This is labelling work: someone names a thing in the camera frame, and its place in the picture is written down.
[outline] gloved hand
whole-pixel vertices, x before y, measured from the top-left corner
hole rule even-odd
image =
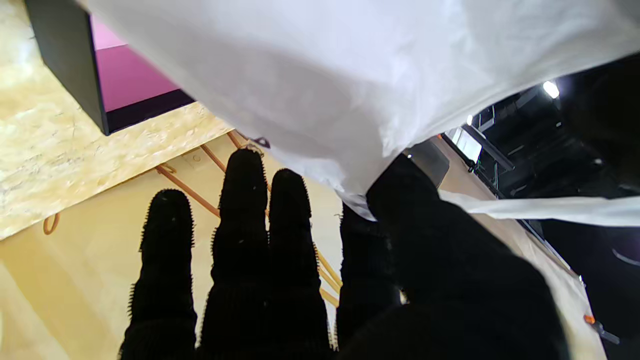
[[[287,169],[274,176],[269,232],[266,208],[260,154],[240,149],[228,161],[220,196],[220,226],[212,242],[214,285],[195,350],[189,202],[177,190],[154,197],[122,359],[331,355],[302,178]]]

